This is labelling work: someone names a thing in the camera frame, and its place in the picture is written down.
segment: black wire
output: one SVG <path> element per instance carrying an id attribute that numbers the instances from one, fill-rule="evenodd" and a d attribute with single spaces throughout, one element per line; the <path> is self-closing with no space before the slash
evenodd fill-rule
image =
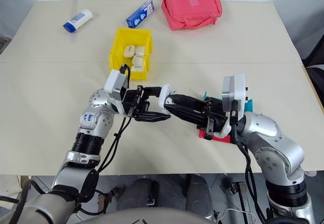
<path id="1" fill-rule="evenodd" d="M 217 213 L 216 211 L 214 210 L 214 218 L 215 218 L 215 221 L 217 220 Z M 223 224 L 221 220 L 218 220 L 218 223 L 217 224 Z"/>
<path id="2" fill-rule="evenodd" d="M 103 170 L 104 170 L 104 169 L 105 169 L 105 168 L 106 168 L 106 167 L 107 167 L 107 166 L 112 162 L 113 158 L 115 157 L 115 154 L 116 154 L 116 151 L 117 151 L 117 147 L 118 147 L 118 143 L 119 143 L 119 139 L 120 139 L 122 133 L 124 132 L 124 130 L 127 128 L 127 126 L 130 124 L 130 122 L 131 122 L 131 120 L 132 120 L 132 118 L 129 118 L 129 119 L 128 119 L 128 122 L 127 122 L 126 125 L 124 126 L 125 119 L 126 119 L 126 118 L 124 118 L 123 123 L 121 124 L 121 127 L 120 127 L 120 129 L 119 129 L 119 131 L 118 131 L 118 134 L 115 135 L 116 138 L 115 138 L 115 140 L 113 141 L 113 143 L 112 143 L 112 145 L 111 145 L 111 147 L 110 147 L 110 149 L 109 149 L 109 151 L 108 151 L 108 153 L 107 153 L 107 155 L 106 155 L 106 157 L 105 157 L 103 163 L 100 165 L 100 167 L 99 167 L 99 169 L 98 169 L 98 172 L 99 172 L 99 173 L 100 173 L 101 171 L 103 171 Z M 112 149 L 113 149 L 113 147 L 114 147 L 114 150 L 113 150 L 112 156 L 111 156 L 110 160 L 107 162 L 107 164 L 105 164 L 106 161 L 107 161 L 107 159 L 108 159 L 108 157 L 109 157 L 109 155 L 110 155 L 110 153 L 111 153 L 111 151 L 112 151 Z"/>
<path id="3" fill-rule="evenodd" d="M 121 133 L 123 127 L 124 127 L 125 121 L 126 121 L 126 117 L 124 117 L 123 122 L 121 123 L 121 126 L 120 126 L 120 128 L 119 128 L 119 130 L 118 130 L 117 135 L 120 135 L 120 133 Z M 115 136 L 115 139 L 114 139 L 114 141 L 112 142 L 111 147 L 110 147 L 108 153 L 107 153 L 106 156 L 105 156 L 105 159 L 102 161 L 100 167 L 98 168 L 98 172 L 101 172 L 101 171 L 102 171 L 101 169 L 102 169 L 102 167 L 105 165 L 105 163 L 106 163 L 106 161 L 107 161 L 107 159 L 108 159 L 108 157 L 109 157 L 109 155 L 110 155 L 110 153 L 111 153 L 113 147 L 115 146 L 115 144 L 116 144 L 116 142 L 117 142 L 117 139 L 118 139 L 118 137 Z"/>
<path id="4" fill-rule="evenodd" d="M 17 200 L 17 199 L 10 198 L 10 197 L 3 196 L 3 195 L 0 195 L 0 201 L 6 201 L 9 203 L 14 203 L 14 204 L 18 204 L 18 202 L 19 202 L 19 200 Z"/>
<path id="5" fill-rule="evenodd" d="M 98 212 L 89 212 L 89 211 L 86 211 L 84 209 L 80 209 L 80 211 L 84 214 L 87 214 L 87 215 L 100 215 L 100 214 L 105 214 L 106 213 L 106 210 L 107 210 L 107 207 L 108 207 L 108 197 L 101 191 L 99 190 L 95 190 L 95 192 L 97 192 L 98 194 L 102 195 L 104 198 L 105 198 L 105 202 L 104 202 L 104 206 L 103 206 L 103 209 L 101 211 L 98 211 Z"/>
<path id="6" fill-rule="evenodd" d="M 13 216 L 11 217 L 11 220 L 9 222 L 9 224 L 16 224 L 18 222 L 18 219 L 22 213 L 22 210 L 25 206 L 26 203 L 26 199 L 27 199 L 27 195 L 28 195 L 28 190 L 29 187 L 33 185 L 33 187 L 40 193 L 40 194 L 45 194 L 45 192 L 38 186 L 38 184 L 33 180 L 33 179 L 29 179 L 25 182 L 24 187 L 22 188 L 21 191 L 21 197 L 19 199 L 17 208 L 13 214 Z"/>
<path id="7" fill-rule="evenodd" d="M 125 64 L 125 66 L 126 66 L 126 68 L 128 70 L 128 73 L 127 73 L 127 82 L 128 82 L 127 83 L 127 88 L 129 88 L 130 87 L 130 79 L 131 79 L 131 69 L 127 64 Z"/>
<path id="8" fill-rule="evenodd" d="M 237 145 L 238 149 L 243 153 L 243 155 L 246 158 L 246 169 L 245 169 L 245 180 L 248 186 L 248 190 L 249 193 L 253 199 L 254 205 L 255 205 L 255 209 L 256 209 L 256 213 L 261 221 L 261 223 L 265 223 L 266 222 L 266 218 L 263 214 L 263 212 L 261 211 L 261 208 L 258 204 L 258 196 L 257 196 L 257 190 L 256 190 L 256 185 L 255 185 L 255 179 L 253 176 L 253 172 L 251 169 L 251 158 L 249 156 L 249 151 L 247 149 L 247 146 L 245 145 L 245 147 L 243 147 L 243 145 L 241 144 L 240 140 L 238 139 L 238 135 L 237 135 L 237 131 L 236 131 L 236 126 L 232 125 L 232 139 L 234 140 L 234 143 Z"/>

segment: yellow plastic crate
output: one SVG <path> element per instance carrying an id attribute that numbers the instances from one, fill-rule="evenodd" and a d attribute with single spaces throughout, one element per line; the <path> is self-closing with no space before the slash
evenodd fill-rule
<path id="1" fill-rule="evenodd" d="M 110 69 L 119 69 L 123 63 L 132 67 L 133 58 L 124 58 L 124 48 L 128 45 L 145 46 L 143 71 L 132 71 L 131 80 L 147 80 L 150 69 L 150 54 L 153 52 L 151 30 L 118 28 L 109 54 Z"/>

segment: red object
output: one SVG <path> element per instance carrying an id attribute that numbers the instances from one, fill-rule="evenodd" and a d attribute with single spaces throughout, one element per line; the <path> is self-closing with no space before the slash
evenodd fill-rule
<path id="1" fill-rule="evenodd" d="M 199 130 L 199 138 L 203 138 L 205 136 L 205 131 L 203 130 Z M 224 142 L 224 143 L 231 143 L 231 136 L 227 135 L 225 136 L 224 138 L 217 138 L 215 136 L 213 136 L 213 139 L 212 140 L 215 140 L 215 141 L 220 141 L 220 142 Z"/>
<path id="2" fill-rule="evenodd" d="M 163 0 L 161 8 L 171 30 L 215 25 L 222 15 L 220 0 Z"/>

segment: soap bar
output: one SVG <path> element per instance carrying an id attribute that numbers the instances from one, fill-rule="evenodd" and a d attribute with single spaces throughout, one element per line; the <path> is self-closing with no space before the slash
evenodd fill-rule
<path id="1" fill-rule="evenodd" d="M 142 66 L 133 65 L 131 67 L 131 71 L 143 72 L 143 67 Z"/>
<path id="2" fill-rule="evenodd" d="M 144 56 L 144 52 L 145 52 L 145 47 L 144 46 L 136 47 L 135 54 Z"/>
<path id="3" fill-rule="evenodd" d="M 143 66 L 143 56 L 142 55 L 135 55 L 132 60 L 132 64 L 136 66 Z"/>
<path id="4" fill-rule="evenodd" d="M 131 58 L 135 55 L 135 46 L 129 45 L 124 48 L 124 58 Z"/>

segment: teal object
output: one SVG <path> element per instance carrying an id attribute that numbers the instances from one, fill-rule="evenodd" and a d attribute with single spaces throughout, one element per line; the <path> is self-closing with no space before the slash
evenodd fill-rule
<path id="1" fill-rule="evenodd" d="M 206 97 L 207 97 L 207 91 L 205 91 L 202 99 L 205 100 Z M 253 99 L 250 99 L 247 102 L 245 102 L 244 111 L 253 111 Z"/>

